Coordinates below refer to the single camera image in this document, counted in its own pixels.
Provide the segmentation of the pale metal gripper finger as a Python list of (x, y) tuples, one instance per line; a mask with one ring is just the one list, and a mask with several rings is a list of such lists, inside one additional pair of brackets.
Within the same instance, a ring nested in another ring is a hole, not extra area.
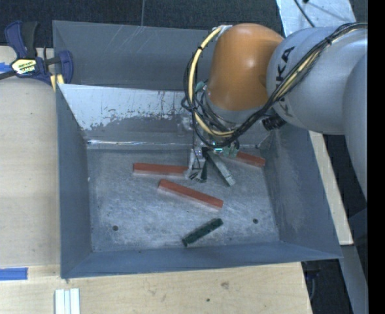
[(194, 149), (190, 150), (188, 168), (185, 171), (185, 178), (190, 180), (198, 180), (201, 174), (200, 158)]
[(207, 160), (215, 167), (218, 174), (221, 176), (221, 178), (224, 180), (224, 182), (228, 186), (235, 185), (236, 180), (234, 179), (230, 170), (228, 170), (226, 164), (224, 163), (224, 161), (221, 159), (221, 157), (218, 154), (215, 154), (211, 151), (208, 151), (207, 152)]

